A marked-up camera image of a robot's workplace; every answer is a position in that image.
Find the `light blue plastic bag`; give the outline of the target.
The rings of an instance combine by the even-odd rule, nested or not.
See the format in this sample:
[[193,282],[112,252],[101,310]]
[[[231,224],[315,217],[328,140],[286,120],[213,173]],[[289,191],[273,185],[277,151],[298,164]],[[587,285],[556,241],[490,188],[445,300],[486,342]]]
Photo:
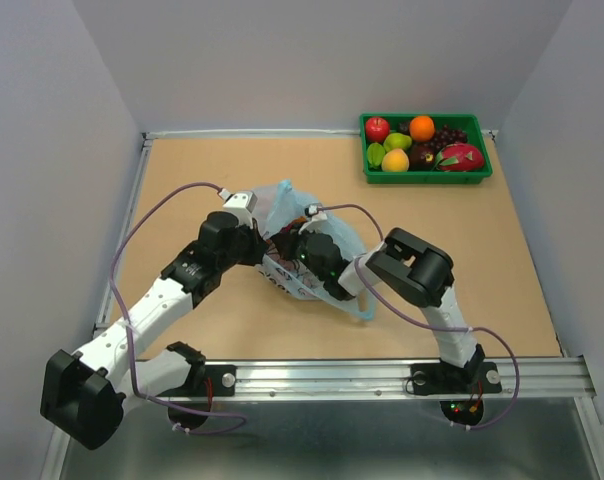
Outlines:
[[[252,192],[257,197],[253,216],[264,239],[280,232],[291,222],[304,217],[306,207],[319,200],[310,193],[295,189],[289,180],[277,184],[255,187]],[[328,234],[339,247],[346,260],[365,253],[365,245],[356,231],[332,213],[325,215],[317,231]],[[361,309],[356,299],[339,301],[333,298],[300,261],[287,261],[271,246],[255,269],[273,285],[297,300],[323,301],[361,320],[370,321],[375,316],[373,295],[365,295],[366,308]]]

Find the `orange peach fruit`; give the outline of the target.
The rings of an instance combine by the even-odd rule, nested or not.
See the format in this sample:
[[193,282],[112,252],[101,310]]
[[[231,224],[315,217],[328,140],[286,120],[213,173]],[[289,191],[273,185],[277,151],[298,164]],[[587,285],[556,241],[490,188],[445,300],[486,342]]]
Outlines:
[[402,149],[388,151],[382,160],[381,170],[387,173],[407,172],[410,168],[408,154]]

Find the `orange tangerine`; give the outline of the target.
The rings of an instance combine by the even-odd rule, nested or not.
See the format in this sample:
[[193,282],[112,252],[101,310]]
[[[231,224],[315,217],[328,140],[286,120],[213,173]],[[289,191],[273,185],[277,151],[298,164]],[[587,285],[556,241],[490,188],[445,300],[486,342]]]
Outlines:
[[409,135],[414,142],[426,143],[433,138],[435,132],[435,123],[430,116],[416,116],[409,122]]

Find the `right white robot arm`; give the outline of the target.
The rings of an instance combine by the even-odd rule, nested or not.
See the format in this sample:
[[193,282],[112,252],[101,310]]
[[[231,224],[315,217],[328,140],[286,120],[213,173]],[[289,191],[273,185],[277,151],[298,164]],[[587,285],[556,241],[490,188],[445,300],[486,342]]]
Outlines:
[[433,374],[420,375],[426,383],[464,391],[478,381],[485,354],[464,321],[453,261],[443,250],[401,228],[351,261],[325,233],[287,231],[275,234],[272,243],[281,258],[304,266],[333,300],[353,300],[382,282],[420,309],[426,319],[422,327],[434,334],[440,359]]

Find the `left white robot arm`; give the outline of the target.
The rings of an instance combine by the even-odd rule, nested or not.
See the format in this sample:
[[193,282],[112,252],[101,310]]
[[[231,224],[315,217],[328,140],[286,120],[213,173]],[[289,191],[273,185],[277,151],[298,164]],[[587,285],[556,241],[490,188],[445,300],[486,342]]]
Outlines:
[[159,394],[178,389],[200,393],[199,410],[172,405],[189,415],[176,428],[195,432],[213,416],[220,380],[206,371],[205,356],[174,342],[157,357],[138,366],[135,355],[175,321],[193,311],[236,265],[254,266],[266,244],[247,210],[210,213],[195,241],[162,271],[151,288],[101,335],[73,353],[59,350],[47,361],[40,413],[89,450],[104,445],[137,400],[160,404]]

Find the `pink dragon fruit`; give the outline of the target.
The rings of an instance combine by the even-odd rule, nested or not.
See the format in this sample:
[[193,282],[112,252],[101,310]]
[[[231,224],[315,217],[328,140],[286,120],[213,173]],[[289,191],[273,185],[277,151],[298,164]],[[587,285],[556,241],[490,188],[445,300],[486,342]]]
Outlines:
[[445,146],[435,157],[435,168],[444,172],[471,172],[485,165],[483,153],[468,143],[453,143]]

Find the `green starfruit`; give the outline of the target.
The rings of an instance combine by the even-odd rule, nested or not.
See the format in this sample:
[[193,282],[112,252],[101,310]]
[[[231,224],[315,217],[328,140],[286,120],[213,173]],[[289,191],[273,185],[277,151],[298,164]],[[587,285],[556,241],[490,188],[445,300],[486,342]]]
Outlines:
[[386,149],[382,144],[377,142],[369,144],[366,150],[368,169],[371,171],[383,171],[385,156]]

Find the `yellow green pear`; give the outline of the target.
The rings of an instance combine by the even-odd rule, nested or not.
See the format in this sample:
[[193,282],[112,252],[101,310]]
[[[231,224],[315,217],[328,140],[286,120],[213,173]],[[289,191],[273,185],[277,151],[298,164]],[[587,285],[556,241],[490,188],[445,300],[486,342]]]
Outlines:
[[387,152],[391,150],[408,150],[413,144],[413,139],[400,132],[391,132],[384,140],[383,146]]

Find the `red apple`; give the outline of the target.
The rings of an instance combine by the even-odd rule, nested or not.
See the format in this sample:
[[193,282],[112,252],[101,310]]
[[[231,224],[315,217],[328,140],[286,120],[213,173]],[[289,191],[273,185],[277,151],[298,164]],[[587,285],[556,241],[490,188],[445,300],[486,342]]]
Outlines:
[[365,137],[369,143],[382,144],[390,134],[389,122],[380,116],[373,116],[364,124]]

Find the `purple grape bunch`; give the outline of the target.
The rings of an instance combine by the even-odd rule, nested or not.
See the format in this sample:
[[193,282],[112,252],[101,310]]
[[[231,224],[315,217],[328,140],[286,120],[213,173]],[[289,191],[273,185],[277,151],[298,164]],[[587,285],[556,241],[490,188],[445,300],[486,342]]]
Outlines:
[[448,125],[444,125],[441,129],[435,131],[430,140],[431,148],[439,152],[446,146],[455,143],[466,143],[468,140],[467,133],[462,129],[454,129]]

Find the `green plastic tray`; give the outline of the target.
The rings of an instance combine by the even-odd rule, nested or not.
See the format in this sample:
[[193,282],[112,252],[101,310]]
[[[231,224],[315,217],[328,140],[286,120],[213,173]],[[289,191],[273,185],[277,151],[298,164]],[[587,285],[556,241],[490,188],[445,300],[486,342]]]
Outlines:
[[[467,133],[468,140],[466,143],[477,147],[485,157],[485,165],[482,169],[471,172],[444,172],[435,168],[426,171],[408,170],[401,173],[387,173],[383,171],[371,171],[368,169],[366,150],[369,144],[364,131],[366,120],[373,116],[385,118],[391,128],[391,132],[399,132],[398,124],[401,122],[410,122],[414,117],[427,115],[430,116],[436,130],[441,129],[444,125],[448,125],[454,129],[462,129]],[[363,113],[359,118],[360,136],[363,154],[363,172],[370,184],[479,184],[484,179],[490,177],[493,173],[489,155],[487,153],[482,132],[478,119],[473,114],[468,113],[435,113],[435,114],[418,114],[418,113]],[[431,148],[430,141],[426,143],[417,143],[413,141],[412,146],[408,150],[404,150],[407,154],[416,144],[428,145]]]

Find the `aluminium mounting rail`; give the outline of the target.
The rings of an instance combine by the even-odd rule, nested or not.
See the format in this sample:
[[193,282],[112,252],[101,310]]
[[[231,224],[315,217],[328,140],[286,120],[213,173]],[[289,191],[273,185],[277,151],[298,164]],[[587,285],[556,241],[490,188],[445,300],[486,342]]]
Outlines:
[[418,360],[207,361],[173,353],[137,365],[140,390],[175,401],[202,398],[210,379],[219,401],[591,398],[586,364],[576,358],[490,359],[470,386],[435,380],[439,363]]

